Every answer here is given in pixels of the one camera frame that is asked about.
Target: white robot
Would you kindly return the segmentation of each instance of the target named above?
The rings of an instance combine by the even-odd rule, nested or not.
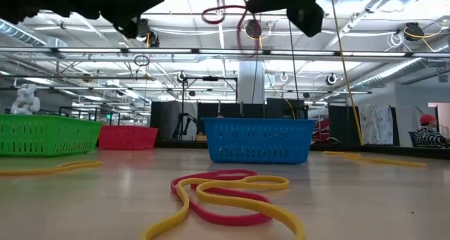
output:
[[[36,89],[35,84],[22,84],[17,90],[17,98],[11,106],[11,113],[32,115],[33,112],[39,111],[41,101],[34,96]]]

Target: blue plastic basket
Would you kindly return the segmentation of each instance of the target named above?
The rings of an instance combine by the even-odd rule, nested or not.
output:
[[[315,120],[203,118],[216,163],[304,163]]]

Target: striped shirt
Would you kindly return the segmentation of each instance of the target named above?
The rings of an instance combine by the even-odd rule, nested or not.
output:
[[[416,143],[417,145],[445,146],[446,139],[439,132],[428,127],[421,127],[417,130]]]

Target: ceiling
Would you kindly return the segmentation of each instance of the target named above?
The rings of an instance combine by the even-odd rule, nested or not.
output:
[[[364,10],[372,0],[335,0],[338,27],[342,33],[342,47],[345,51],[424,51],[426,45],[424,41],[409,42],[400,38],[392,38],[397,29],[404,29],[405,23],[415,22],[424,30],[425,35],[434,35],[427,38],[427,43],[432,44],[446,37],[450,31],[450,1],[448,0],[409,0],[389,1],[384,6],[365,13]],[[242,0],[226,0],[227,4],[243,4]],[[271,11],[257,14],[263,30],[261,40],[264,50],[291,50],[291,41],[294,50],[330,50],[338,51],[338,43],[333,39],[335,36],[335,18],[333,17],[333,7],[330,0],[317,0],[317,3],[325,11],[323,19],[322,33],[315,37],[308,38],[296,27],[290,30],[289,21],[285,17],[285,11]],[[157,33],[160,40],[160,48],[190,48],[190,49],[237,49],[236,25],[240,20],[242,10],[227,9],[225,21],[221,25],[209,25],[202,20],[201,13],[211,7],[217,6],[217,0],[166,0],[164,3],[146,11],[142,18],[149,19],[150,28]],[[245,21],[251,19],[247,14]],[[40,39],[56,37],[67,44],[67,47],[82,48],[142,48],[142,42],[135,39],[126,39],[114,30],[114,27],[105,19],[87,20],[77,14],[72,14],[69,18],[62,18],[51,11],[42,11],[33,18],[26,18],[19,24],[20,28]],[[243,49],[253,49],[255,41],[249,38],[244,31],[240,32],[241,45]],[[12,39],[5,34],[0,34],[0,46],[28,46],[22,42]],[[9,53],[25,61],[31,61],[35,65],[41,66],[45,70],[55,72],[56,62],[45,61],[45,58],[37,58],[38,55],[28,53]],[[66,57],[76,56],[88,58],[82,53],[68,53]],[[104,57],[103,54],[94,54],[94,57]],[[7,61],[11,56],[0,59]],[[239,73],[239,62],[246,61],[242,58],[206,58],[200,62],[182,61],[153,61],[153,59],[170,59],[170,54],[150,55],[152,60],[150,65],[139,67],[131,61],[135,55],[130,55],[127,59],[116,58],[116,61],[60,61],[58,72],[64,70],[62,75],[74,76],[83,73],[91,73],[94,76],[116,77],[119,82],[117,86],[133,88],[178,88],[180,84],[176,82],[176,76],[183,70],[189,76],[202,77],[214,75],[218,77],[237,77]],[[193,59],[195,56],[186,55],[183,57]],[[295,88],[293,79],[294,65],[292,60],[273,59],[271,57],[262,60],[268,76],[273,76],[271,80],[274,89]],[[383,66],[386,63],[374,60],[346,61],[346,68],[350,82],[367,75],[371,71]],[[303,90],[334,90],[337,87],[329,87],[325,83],[326,77],[334,73],[338,80],[343,76],[342,62],[339,59],[323,60],[296,60],[295,69],[297,71],[297,86]],[[121,80],[121,77],[128,77],[130,74],[142,76],[148,73],[155,81],[150,80]],[[55,80],[58,84],[70,83],[72,86],[93,87],[107,86],[106,81],[93,80],[83,82],[81,80]],[[191,85],[195,88],[229,88],[223,82],[197,81]],[[85,91],[71,90],[72,92],[84,95]],[[106,101],[122,102],[123,97],[116,97],[112,90],[103,92],[101,90],[95,95],[104,97]],[[151,101],[172,100],[181,98],[180,91],[136,91]],[[295,93],[284,93],[284,97],[296,98]],[[267,92],[266,96],[277,96]],[[320,94],[314,95],[314,99],[321,98]],[[232,100],[235,98],[233,92],[211,91],[208,93],[198,93],[191,96],[192,100]]]

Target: plastic basket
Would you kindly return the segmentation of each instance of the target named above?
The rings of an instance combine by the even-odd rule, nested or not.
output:
[[[216,163],[304,163],[314,120],[203,118]]]
[[[93,151],[101,123],[50,115],[0,115],[0,156]]]
[[[158,129],[152,127],[103,126],[98,142],[101,149],[153,149],[157,134]]]

